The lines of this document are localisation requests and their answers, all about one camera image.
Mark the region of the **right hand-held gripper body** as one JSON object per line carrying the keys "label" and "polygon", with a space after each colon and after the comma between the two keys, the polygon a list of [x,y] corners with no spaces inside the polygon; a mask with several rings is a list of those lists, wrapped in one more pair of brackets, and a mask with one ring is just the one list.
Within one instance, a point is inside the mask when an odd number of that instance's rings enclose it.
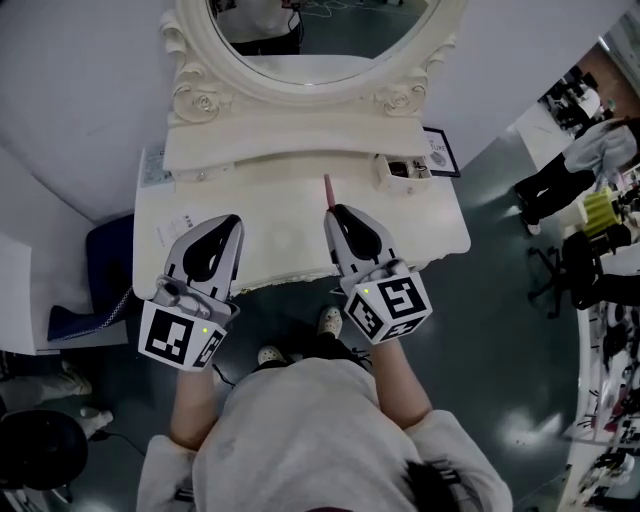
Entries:
{"label": "right hand-held gripper body", "polygon": [[411,334],[433,313],[420,274],[402,259],[342,277],[340,287],[345,314],[370,344]]}

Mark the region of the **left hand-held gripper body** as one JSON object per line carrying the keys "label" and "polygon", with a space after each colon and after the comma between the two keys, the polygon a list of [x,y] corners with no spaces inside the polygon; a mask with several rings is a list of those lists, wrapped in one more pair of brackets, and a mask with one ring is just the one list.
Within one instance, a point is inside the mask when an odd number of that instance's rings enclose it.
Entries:
{"label": "left hand-held gripper body", "polygon": [[227,335],[240,309],[167,275],[143,305],[138,352],[183,371],[201,371]]}

